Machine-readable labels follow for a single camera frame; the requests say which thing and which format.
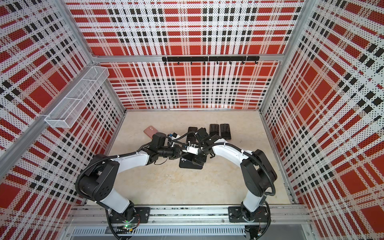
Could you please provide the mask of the black phone case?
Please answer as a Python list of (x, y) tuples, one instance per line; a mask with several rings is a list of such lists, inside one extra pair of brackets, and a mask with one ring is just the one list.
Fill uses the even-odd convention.
[(202, 170), (203, 166), (196, 165), (192, 163), (191, 161), (185, 159), (185, 158), (180, 158), (179, 161), (179, 168), (181, 169), (192, 169), (192, 170)]

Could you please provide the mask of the black phone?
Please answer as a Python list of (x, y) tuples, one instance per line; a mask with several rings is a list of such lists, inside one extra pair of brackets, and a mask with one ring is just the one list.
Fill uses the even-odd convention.
[(196, 160), (196, 155), (195, 154), (191, 154), (191, 153), (184, 153), (182, 156), (181, 156), (181, 159), (182, 161), (188, 161), (188, 162), (195, 162)]
[(220, 136), (219, 124), (210, 124), (210, 135), (211, 136)]
[(225, 140), (231, 140), (231, 129), (229, 124), (220, 124), (221, 137)]
[(187, 143), (191, 143), (191, 144), (197, 143), (197, 138), (196, 138), (196, 135), (195, 135), (197, 130), (198, 130), (197, 127), (189, 127), (188, 128), (188, 133), (189, 134), (187, 135), (187, 139), (186, 139)]

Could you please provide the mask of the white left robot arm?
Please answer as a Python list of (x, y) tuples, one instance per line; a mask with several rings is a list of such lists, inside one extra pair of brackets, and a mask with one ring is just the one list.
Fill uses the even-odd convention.
[(95, 202), (111, 216), (122, 222), (132, 222), (140, 217), (132, 201), (123, 197), (115, 188), (117, 176), (127, 170), (154, 164), (160, 157), (177, 159), (182, 156), (182, 136), (175, 133), (166, 135), (155, 133), (152, 140), (138, 150), (122, 155), (106, 156), (98, 154), (78, 175), (75, 188), (83, 198)]

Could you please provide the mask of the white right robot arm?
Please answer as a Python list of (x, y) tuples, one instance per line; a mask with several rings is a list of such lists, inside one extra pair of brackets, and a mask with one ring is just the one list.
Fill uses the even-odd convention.
[(276, 195), (275, 181), (278, 177), (263, 151), (246, 151), (218, 135), (209, 135), (205, 128), (189, 133), (187, 140), (189, 148), (197, 149), (197, 158), (219, 156), (241, 169), (248, 192), (240, 209), (230, 216), (231, 221), (252, 223), (262, 213), (270, 215), (266, 199)]

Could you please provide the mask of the pink phone case far left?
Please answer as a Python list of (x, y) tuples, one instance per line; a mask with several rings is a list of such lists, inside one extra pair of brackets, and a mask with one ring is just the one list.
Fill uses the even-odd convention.
[(156, 133), (158, 133), (159, 131), (153, 127), (153, 126), (148, 126), (146, 129), (144, 129), (144, 133), (149, 137), (149, 138), (153, 138), (153, 135), (155, 135)]

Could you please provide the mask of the black hook rail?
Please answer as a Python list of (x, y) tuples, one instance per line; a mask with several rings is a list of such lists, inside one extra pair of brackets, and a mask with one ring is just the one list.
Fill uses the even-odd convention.
[(162, 57), (164, 63), (181, 62), (258, 62), (260, 56), (199, 56), (199, 57)]

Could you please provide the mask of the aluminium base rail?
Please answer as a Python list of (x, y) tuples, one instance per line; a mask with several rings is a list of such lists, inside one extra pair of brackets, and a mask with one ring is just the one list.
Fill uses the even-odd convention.
[(235, 205), (142, 205), (142, 222), (111, 225), (129, 240), (315, 240), (312, 221), (303, 205), (270, 205), (252, 223), (236, 218)]

